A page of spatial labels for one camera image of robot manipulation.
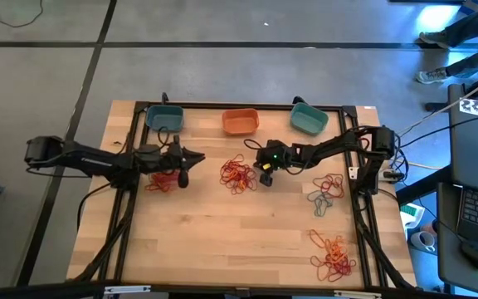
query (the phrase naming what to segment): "shoe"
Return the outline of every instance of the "shoe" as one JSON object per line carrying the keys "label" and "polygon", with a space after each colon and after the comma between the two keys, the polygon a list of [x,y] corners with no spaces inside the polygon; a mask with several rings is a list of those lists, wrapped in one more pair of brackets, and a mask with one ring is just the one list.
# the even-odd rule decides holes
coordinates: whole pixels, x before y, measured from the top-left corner
{"label": "shoe", "polygon": [[437,44],[442,49],[449,49],[447,45],[446,32],[420,32],[420,39],[428,44]]}
{"label": "shoe", "polygon": [[422,84],[431,84],[435,82],[442,82],[449,76],[446,73],[446,68],[437,68],[434,71],[419,71],[416,74],[416,80]]}

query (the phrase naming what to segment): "gray floor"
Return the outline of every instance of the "gray floor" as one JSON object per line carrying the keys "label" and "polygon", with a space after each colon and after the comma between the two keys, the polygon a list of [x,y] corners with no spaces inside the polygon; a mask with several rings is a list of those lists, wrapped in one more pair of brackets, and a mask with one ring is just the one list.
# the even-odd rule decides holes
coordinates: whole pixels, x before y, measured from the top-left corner
{"label": "gray floor", "polygon": [[[108,0],[44,0],[44,14],[29,27],[0,25],[0,41],[94,42]],[[37,0],[0,0],[2,17],[23,22]],[[119,0],[110,42],[415,42],[421,30],[454,21],[456,6],[392,4],[387,0]],[[47,179],[25,174],[25,142],[64,135],[93,49],[0,48],[0,287],[14,283],[31,236]],[[76,140],[97,146],[112,100],[289,103],[300,95],[315,104],[375,105],[380,120],[399,130],[421,119],[422,104],[444,101],[446,86],[412,78],[469,56],[472,51],[105,48],[93,78]],[[470,83],[475,76],[463,82]],[[447,124],[440,115],[413,137]],[[406,151],[411,161],[449,162],[447,133]],[[409,181],[429,174],[411,170]],[[76,207],[89,180],[64,179],[32,283],[62,282],[76,235]],[[434,205],[432,199],[424,200]],[[413,252],[421,287],[439,284],[436,260]]]}

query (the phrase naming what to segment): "desk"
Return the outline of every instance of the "desk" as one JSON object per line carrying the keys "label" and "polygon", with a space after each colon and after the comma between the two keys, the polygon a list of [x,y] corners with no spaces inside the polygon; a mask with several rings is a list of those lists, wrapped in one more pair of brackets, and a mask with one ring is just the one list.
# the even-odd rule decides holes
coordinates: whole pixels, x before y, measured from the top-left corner
{"label": "desk", "polygon": [[[115,100],[110,110],[100,148],[120,150],[129,131],[134,101]],[[360,125],[378,125],[374,107],[357,107]],[[319,167],[291,176],[284,171],[273,174],[274,184],[258,185],[257,191],[231,195],[221,186],[219,169],[236,154],[244,154],[246,162],[255,160],[255,150],[247,149],[244,137],[227,137],[222,132],[222,110],[185,109],[185,124],[180,142],[189,150],[202,152],[206,159],[189,172],[186,189],[172,193],[146,192],[149,183],[141,176],[122,282],[205,287],[278,287],[362,289],[356,234],[349,197],[335,200],[323,218],[313,215],[312,203],[305,195],[314,190],[315,177],[327,173],[344,174],[343,155],[321,162]],[[304,135],[289,126],[289,111],[259,110],[260,127],[251,138],[262,145],[267,139],[280,139],[288,145],[319,143],[340,134],[338,116],[329,114],[324,133],[316,137]],[[143,115],[139,120],[141,131]],[[156,143],[150,132],[149,143]],[[93,178],[90,189],[105,183]],[[393,186],[381,183],[380,188],[393,192]],[[67,277],[75,277],[96,255],[105,241],[115,190],[109,189],[88,199]],[[393,265],[415,284],[412,263],[398,203],[387,195],[373,197],[378,231],[384,252]],[[353,274],[337,282],[319,282],[310,256],[321,254],[308,237],[309,229],[317,229],[324,237],[341,235],[348,241],[349,257],[357,261]],[[110,259],[111,277],[116,254]],[[372,281],[378,284],[373,254],[368,250]]]}

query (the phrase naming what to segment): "pile of rubber bands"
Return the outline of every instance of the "pile of rubber bands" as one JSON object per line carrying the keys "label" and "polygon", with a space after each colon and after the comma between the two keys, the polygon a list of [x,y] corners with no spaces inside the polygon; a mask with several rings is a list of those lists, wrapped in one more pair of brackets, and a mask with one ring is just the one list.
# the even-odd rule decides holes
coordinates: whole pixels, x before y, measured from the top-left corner
{"label": "pile of rubber bands", "polygon": [[[352,267],[357,265],[355,260],[348,259],[348,249],[344,246],[344,240],[341,236],[337,236],[335,240],[323,239],[314,229],[309,231],[311,241],[318,247],[325,249],[325,257],[320,258],[312,256],[310,258],[311,265],[316,267],[316,277],[319,281],[328,280],[328,282],[336,282],[344,276],[352,273]],[[320,275],[322,268],[326,267],[325,274]]]}
{"label": "pile of rubber bands", "polygon": [[256,172],[247,164],[241,164],[245,160],[242,154],[229,159],[221,167],[220,183],[231,190],[232,194],[241,194],[246,189],[256,190]]}
{"label": "pile of rubber bands", "polygon": [[326,174],[313,179],[313,184],[319,188],[307,195],[307,200],[315,203],[315,216],[324,217],[328,207],[333,205],[333,199],[344,197],[342,174]]}
{"label": "pile of rubber bands", "polygon": [[145,186],[146,191],[156,191],[160,190],[162,192],[168,192],[171,190],[171,187],[178,185],[178,174],[179,172],[175,170],[171,174],[164,173],[154,173],[149,174],[150,184]]}

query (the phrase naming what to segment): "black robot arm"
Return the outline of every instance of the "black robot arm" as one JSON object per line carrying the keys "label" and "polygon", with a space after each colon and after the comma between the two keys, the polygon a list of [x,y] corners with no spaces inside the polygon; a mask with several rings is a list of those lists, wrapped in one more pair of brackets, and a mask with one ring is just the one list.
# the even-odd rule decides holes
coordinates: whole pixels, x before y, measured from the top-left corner
{"label": "black robot arm", "polygon": [[110,153],[64,141],[55,136],[39,136],[27,142],[25,162],[29,169],[64,166],[78,169],[87,176],[106,177],[115,188],[128,187],[139,179],[140,174],[180,170],[178,186],[188,186],[188,171],[205,159],[204,154],[192,152],[180,146],[178,135],[160,153],[158,145],[143,145],[131,153]]}
{"label": "black robot arm", "polygon": [[[371,136],[370,150],[362,149],[360,146],[360,140],[365,135]],[[376,194],[379,169],[384,160],[394,155],[394,135],[395,133],[386,127],[364,126],[357,130],[347,130],[342,135],[318,145],[287,146],[279,140],[268,140],[266,147],[257,149],[254,166],[263,172],[260,183],[271,186],[271,174],[275,170],[289,171],[288,168],[296,167],[300,168],[301,172],[303,169],[315,167],[322,159],[344,151],[356,151],[363,154],[367,162],[358,170],[357,178],[354,180],[355,189],[359,192]]]}

